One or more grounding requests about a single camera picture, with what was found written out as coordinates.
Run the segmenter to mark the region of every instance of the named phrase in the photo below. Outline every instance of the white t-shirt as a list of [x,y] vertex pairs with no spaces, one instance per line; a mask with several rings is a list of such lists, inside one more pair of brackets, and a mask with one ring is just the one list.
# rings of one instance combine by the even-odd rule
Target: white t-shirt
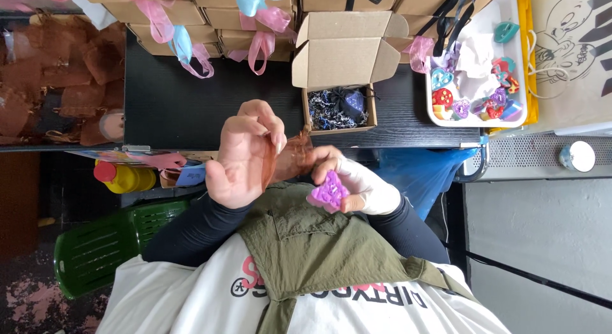
[[[468,288],[459,268],[436,266]],[[269,302],[247,246],[234,234],[198,268],[145,262],[141,256],[119,266],[97,333],[254,333]],[[485,307],[411,281],[299,296],[288,333],[509,331]]]

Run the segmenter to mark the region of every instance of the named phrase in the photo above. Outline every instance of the black arm sleeve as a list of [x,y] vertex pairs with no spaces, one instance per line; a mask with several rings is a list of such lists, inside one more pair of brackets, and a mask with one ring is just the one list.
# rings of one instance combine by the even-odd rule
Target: black arm sleeve
[[446,249],[432,229],[419,218],[406,197],[390,214],[368,216],[370,225],[403,257],[450,263]]
[[232,235],[252,206],[233,210],[206,193],[153,236],[142,259],[200,266]]

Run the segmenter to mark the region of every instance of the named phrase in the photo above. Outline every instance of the blue ribbon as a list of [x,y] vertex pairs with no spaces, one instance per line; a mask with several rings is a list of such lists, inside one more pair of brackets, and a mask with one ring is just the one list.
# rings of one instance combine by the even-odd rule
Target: blue ribbon
[[236,3],[240,12],[248,17],[253,17],[258,9],[267,9],[266,1],[279,0],[236,0]]
[[192,44],[185,26],[174,26],[174,37],[168,41],[168,46],[170,46],[170,50],[179,58],[180,62],[186,65],[189,64],[192,56]]

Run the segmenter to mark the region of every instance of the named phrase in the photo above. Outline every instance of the red bottle cap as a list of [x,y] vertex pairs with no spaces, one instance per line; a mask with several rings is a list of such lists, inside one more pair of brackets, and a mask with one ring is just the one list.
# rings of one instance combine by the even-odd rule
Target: red bottle cap
[[94,168],[94,177],[100,182],[111,182],[117,176],[117,168],[109,162],[101,160]]

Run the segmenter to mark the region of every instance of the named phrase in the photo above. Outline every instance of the chair backrest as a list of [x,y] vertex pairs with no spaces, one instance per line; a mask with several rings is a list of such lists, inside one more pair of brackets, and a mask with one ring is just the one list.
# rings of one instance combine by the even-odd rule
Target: chair backrest
[[115,269],[141,254],[153,235],[189,206],[172,200],[125,208],[57,237],[55,277],[68,299],[114,281]]

